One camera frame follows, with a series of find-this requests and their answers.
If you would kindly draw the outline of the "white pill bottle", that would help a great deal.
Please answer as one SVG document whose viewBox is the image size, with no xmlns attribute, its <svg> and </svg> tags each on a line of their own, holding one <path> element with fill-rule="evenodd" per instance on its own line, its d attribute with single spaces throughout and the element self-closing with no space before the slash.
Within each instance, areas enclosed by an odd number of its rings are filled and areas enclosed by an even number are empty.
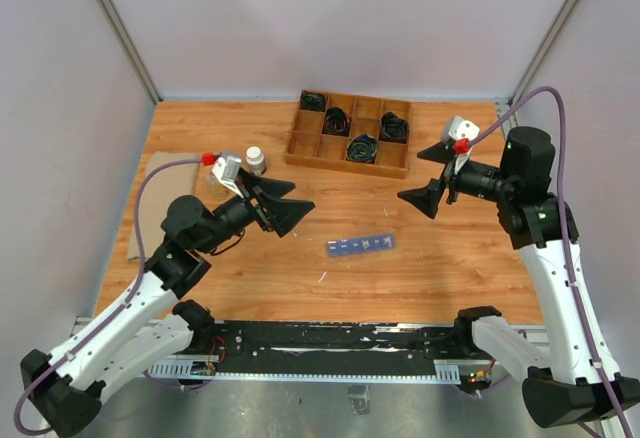
<svg viewBox="0 0 640 438">
<path fill-rule="evenodd" d="M 266 158 L 258 146 L 246 150 L 245 160 L 249 171 L 255 176 L 262 176 L 267 170 Z"/>
</svg>

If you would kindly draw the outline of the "blue weekly pill organizer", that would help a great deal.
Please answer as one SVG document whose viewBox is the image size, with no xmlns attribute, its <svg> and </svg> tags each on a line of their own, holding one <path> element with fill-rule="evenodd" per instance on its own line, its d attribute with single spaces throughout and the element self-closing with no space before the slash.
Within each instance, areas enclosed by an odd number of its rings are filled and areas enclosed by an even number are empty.
<svg viewBox="0 0 640 438">
<path fill-rule="evenodd" d="M 392 233 L 330 240 L 326 243 L 327 254 L 332 258 L 388 251 L 395 247 L 396 240 Z"/>
</svg>

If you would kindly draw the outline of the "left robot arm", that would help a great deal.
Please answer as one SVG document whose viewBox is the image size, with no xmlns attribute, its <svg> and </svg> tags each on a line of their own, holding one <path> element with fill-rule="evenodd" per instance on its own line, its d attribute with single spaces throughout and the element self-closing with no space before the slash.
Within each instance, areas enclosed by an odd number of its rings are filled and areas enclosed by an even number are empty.
<svg viewBox="0 0 640 438">
<path fill-rule="evenodd" d="M 139 258 L 136 278 L 123 293 L 50 352 L 34 349 L 21 360 L 24 391 L 14 408 L 16 429 L 36 435 L 21 420 L 23 406 L 31 403 L 49 431 L 73 437 L 156 361 L 184 350 L 207 351 L 215 321 L 185 295 L 210 269 L 206 258 L 220 254 L 229 239 L 240 241 L 249 225 L 279 236 L 291 232 L 315 207 L 288 198 L 294 187 L 240 170 L 234 197 L 214 210 L 191 194 L 174 199 L 161 223 L 161 245 Z"/>
</svg>

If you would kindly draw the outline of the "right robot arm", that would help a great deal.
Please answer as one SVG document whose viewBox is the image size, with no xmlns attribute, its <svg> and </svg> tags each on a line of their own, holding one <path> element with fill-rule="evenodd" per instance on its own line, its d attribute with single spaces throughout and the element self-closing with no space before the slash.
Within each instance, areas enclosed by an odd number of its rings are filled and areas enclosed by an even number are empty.
<svg viewBox="0 0 640 438">
<path fill-rule="evenodd" d="M 533 127 L 509 131 L 499 166 L 470 159 L 467 136 L 444 138 L 418 152 L 443 164 L 440 177 L 399 198 L 434 218 L 440 200 L 460 194 L 497 206 L 501 227 L 534 283 L 548 347 L 515 331 L 491 306 L 459 311 L 453 345 L 466 358 L 488 354 L 521 385 L 525 407 L 541 428 L 622 419 L 639 402 L 639 381 L 621 374 L 600 331 L 568 206 L 551 193 L 555 148 Z"/>
</svg>

